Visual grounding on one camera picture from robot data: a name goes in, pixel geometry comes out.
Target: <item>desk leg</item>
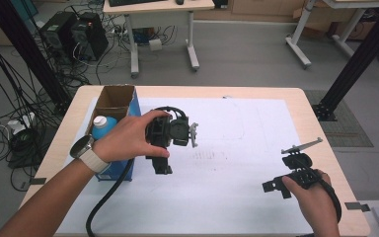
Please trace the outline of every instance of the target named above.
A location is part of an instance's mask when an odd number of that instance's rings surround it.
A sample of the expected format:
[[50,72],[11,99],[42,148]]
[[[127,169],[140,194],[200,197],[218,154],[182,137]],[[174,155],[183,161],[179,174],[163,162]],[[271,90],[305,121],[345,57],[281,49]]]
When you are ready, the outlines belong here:
[[316,0],[309,0],[309,2],[307,3],[306,7],[303,10],[303,13],[301,14],[300,21],[298,21],[298,25],[297,25],[297,28],[295,29],[293,36],[285,38],[288,45],[290,45],[294,53],[297,54],[298,58],[300,58],[301,62],[303,62],[304,69],[312,65],[312,62],[309,60],[309,58],[306,57],[306,55],[303,53],[300,47],[297,46],[297,43],[298,43],[298,40],[300,39],[300,36],[301,36],[301,33],[303,32],[304,27],[306,26],[307,19],[309,19],[310,13],[313,10],[313,5],[315,5],[315,2]]
[[345,30],[342,32],[341,36],[333,35],[332,39],[335,40],[335,43],[338,47],[340,47],[343,52],[345,52],[349,57],[353,56],[353,50],[350,48],[345,42],[346,39],[349,37],[350,33],[352,32],[353,28],[356,26],[356,24],[359,22],[359,19],[361,19],[362,15],[365,13],[365,9],[356,9],[355,14],[352,16],[348,24],[346,25]]
[[128,38],[130,40],[130,54],[131,54],[131,77],[136,78],[138,75],[138,48],[137,43],[134,42],[133,28],[131,25],[130,15],[126,14],[125,23],[127,26]]
[[187,39],[187,49],[189,51],[190,64],[193,70],[198,70],[199,63],[196,58],[195,48],[192,44],[192,32],[193,32],[193,12],[189,12],[189,39]]

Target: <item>floor mat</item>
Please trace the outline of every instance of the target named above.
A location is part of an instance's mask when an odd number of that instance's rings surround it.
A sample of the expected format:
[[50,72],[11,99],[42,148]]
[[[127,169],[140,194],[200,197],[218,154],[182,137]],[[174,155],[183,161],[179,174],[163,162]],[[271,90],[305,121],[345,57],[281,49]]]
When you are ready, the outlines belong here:
[[[311,105],[317,105],[327,91],[305,90]],[[374,147],[358,120],[344,101],[335,109],[337,121],[320,121],[332,147]]]

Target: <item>white watch band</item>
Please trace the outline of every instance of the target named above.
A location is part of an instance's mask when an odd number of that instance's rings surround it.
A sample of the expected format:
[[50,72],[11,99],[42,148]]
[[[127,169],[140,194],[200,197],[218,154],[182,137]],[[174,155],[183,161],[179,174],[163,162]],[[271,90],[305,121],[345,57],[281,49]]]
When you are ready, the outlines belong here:
[[79,159],[81,159],[85,165],[87,165],[95,173],[103,172],[110,165],[110,163],[106,163],[101,160],[101,158],[98,157],[92,149],[85,151],[85,153],[83,153]]

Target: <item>black tape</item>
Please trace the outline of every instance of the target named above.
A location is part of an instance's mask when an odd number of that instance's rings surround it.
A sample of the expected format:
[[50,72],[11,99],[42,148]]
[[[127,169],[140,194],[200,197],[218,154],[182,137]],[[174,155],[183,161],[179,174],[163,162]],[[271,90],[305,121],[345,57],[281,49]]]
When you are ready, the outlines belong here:
[[43,185],[43,184],[45,184],[46,180],[47,180],[47,178],[34,178],[30,182],[30,185]]
[[346,202],[345,205],[347,209],[360,209],[362,212],[370,210],[368,204],[361,204],[359,202]]

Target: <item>floor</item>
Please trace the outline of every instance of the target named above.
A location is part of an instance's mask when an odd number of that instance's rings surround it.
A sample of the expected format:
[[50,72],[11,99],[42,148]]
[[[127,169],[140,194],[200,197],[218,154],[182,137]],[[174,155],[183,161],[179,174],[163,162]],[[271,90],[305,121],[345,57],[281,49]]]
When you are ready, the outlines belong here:
[[[38,6],[37,21],[46,21],[66,5],[45,3]],[[114,46],[103,58],[96,74],[96,63],[83,74],[90,83],[170,85],[170,86],[232,86],[286,87],[304,90],[328,90],[348,58],[330,39],[302,38],[300,47],[312,61],[304,70],[301,62],[285,44],[295,25],[246,22],[204,22],[194,24],[194,46],[200,63],[198,71],[190,69],[185,39],[186,27],[178,27],[175,41],[160,51],[140,47],[140,74],[130,77],[129,55]],[[349,42],[353,48],[359,42]],[[11,46],[1,46],[1,53],[22,75],[28,75],[22,58]],[[0,71],[0,81],[9,91]],[[13,92],[9,93],[14,100]],[[379,199],[379,61],[374,60],[344,98],[374,147],[334,148],[349,184],[359,200]],[[0,117],[13,109],[0,88]],[[8,118],[2,118],[3,124]],[[0,227],[18,209],[23,192],[11,186],[7,162],[0,162]],[[14,176],[20,187],[26,180]]]

